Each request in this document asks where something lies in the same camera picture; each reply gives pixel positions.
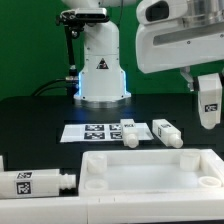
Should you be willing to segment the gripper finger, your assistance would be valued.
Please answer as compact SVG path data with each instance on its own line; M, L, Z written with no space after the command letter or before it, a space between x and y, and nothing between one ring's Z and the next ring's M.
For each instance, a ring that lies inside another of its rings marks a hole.
M194 80L193 77L190 74L190 68L189 67L182 67L180 69L180 74L182 77L187 81L187 86L191 92L194 91Z

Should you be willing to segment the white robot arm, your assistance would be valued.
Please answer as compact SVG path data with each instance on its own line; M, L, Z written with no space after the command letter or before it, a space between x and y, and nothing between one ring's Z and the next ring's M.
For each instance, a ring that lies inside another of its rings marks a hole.
M62 0L60 18L70 32L84 33L84 67L74 99L109 106L131 98L119 62L119 29L107 9L137 6L138 69L150 74L224 59L224 0Z

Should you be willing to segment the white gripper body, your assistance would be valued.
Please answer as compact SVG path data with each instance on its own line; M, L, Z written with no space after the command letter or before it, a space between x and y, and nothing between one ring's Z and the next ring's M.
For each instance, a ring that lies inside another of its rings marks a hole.
M136 33L137 65L143 73L224 59L224 22L197 28L176 23L140 25Z

